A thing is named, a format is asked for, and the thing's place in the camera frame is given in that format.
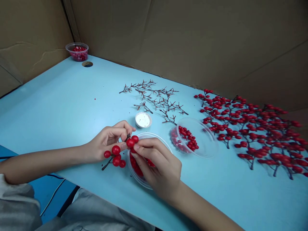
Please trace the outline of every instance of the cardboard box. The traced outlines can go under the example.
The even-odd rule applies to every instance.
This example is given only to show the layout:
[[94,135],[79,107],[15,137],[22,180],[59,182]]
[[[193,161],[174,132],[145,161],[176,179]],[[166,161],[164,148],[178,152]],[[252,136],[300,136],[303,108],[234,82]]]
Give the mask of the cardboard box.
[[64,48],[74,37],[91,55],[228,98],[272,103],[308,131],[304,1],[35,0],[6,1],[2,9],[0,96],[68,57]]
[[4,1],[0,30],[0,97],[67,58],[73,42],[61,0]]

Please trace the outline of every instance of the finger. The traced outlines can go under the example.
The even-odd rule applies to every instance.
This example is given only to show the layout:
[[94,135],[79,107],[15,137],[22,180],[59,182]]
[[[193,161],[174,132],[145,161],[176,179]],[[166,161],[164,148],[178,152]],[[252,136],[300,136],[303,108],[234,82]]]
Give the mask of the finger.
[[145,159],[142,156],[138,155],[137,153],[132,153],[132,152],[131,154],[133,155],[137,164],[139,165],[144,175],[144,178],[147,180],[149,184],[151,184],[153,174],[151,172],[150,166],[148,165],[148,163],[145,161]]
[[114,127],[122,127],[125,128],[128,134],[132,135],[132,132],[136,131],[136,128],[132,127],[126,120],[122,120],[114,125]]
[[108,146],[104,146],[103,150],[102,150],[103,151],[103,157],[104,157],[104,152],[107,151],[107,150],[112,153],[112,147],[115,146],[115,145],[120,147],[121,152],[127,149],[127,145],[126,145],[125,142],[114,143],[114,144],[111,144],[111,145],[108,145]]
[[127,130],[121,127],[108,127],[106,129],[108,137],[116,136],[121,137],[121,140],[124,141],[127,137]]
[[157,149],[144,148],[138,144],[134,145],[134,149],[140,156],[150,159],[158,169],[163,169],[168,164],[167,159]]
[[174,158],[174,155],[158,138],[141,139],[138,141],[138,145],[157,149],[167,160]]

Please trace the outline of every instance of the table surface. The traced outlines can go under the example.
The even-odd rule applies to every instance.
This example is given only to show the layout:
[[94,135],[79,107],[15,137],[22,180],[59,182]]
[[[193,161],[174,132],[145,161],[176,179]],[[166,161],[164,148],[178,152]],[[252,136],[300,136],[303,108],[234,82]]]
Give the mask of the table surface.
[[[86,68],[67,58],[0,99],[0,144],[24,154],[84,144],[121,120],[134,125],[133,104],[141,98],[136,91],[119,92],[143,79],[153,79],[157,88],[175,88],[179,92],[171,99],[184,104],[189,117],[204,118],[193,98],[200,90],[94,56],[88,61],[93,66]],[[173,148],[169,132],[174,125],[162,124],[158,111],[151,116],[152,126],[135,134],[156,133]],[[177,120],[183,117],[176,112]],[[308,179],[296,175],[289,180],[283,168],[272,177],[260,164],[251,171],[237,151],[219,142],[215,157],[202,159],[173,148],[183,164],[182,181],[244,229],[307,230]],[[195,230],[181,213],[139,185],[128,167],[109,166],[102,172],[102,163],[72,167],[59,175],[163,230]]]

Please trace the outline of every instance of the white glue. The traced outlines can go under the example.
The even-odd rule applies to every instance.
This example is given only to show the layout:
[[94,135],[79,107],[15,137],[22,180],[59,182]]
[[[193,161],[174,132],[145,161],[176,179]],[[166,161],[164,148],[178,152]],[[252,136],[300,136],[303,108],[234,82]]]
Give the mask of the white glue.
[[149,127],[151,120],[149,118],[149,115],[145,112],[140,112],[136,115],[136,124],[140,128]]

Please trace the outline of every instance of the hand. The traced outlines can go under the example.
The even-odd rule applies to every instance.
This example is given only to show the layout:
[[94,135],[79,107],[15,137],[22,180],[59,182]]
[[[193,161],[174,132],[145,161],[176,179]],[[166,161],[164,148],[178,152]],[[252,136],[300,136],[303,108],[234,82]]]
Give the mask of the hand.
[[94,163],[104,160],[104,152],[106,150],[111,151],[114,144],[119,141],[119,138],[121,138],[122,142],[117,143],[117,145],[120,147],[121,151],[127,149],[127,145],[124,141],[127,135],[132,134],[134,131],[136,131],[136,129],[130,126],[125,120],[118,122],[112,127],[105,127],[94,139],[83,145],[85,149],[85,163]]
[[[134,149],[138,154],[132,155],[149,185],[168,203],[175,202],[181,184],[180,160],[157,138],[141,139]],[[150,159],[156,167],[150,167],[143,157]]]

